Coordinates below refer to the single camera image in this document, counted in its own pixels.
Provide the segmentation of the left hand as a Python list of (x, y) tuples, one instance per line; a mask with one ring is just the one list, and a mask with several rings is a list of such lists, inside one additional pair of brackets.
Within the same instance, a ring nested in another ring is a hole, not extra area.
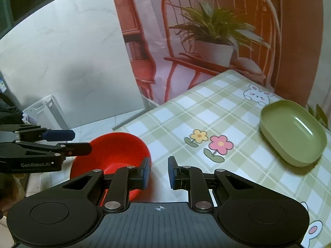
[(26, 174), (1, 173), (1, 218), (7, 216), (10, 208), (18, 201), (24, 199), (25, 190), (21, 184)]

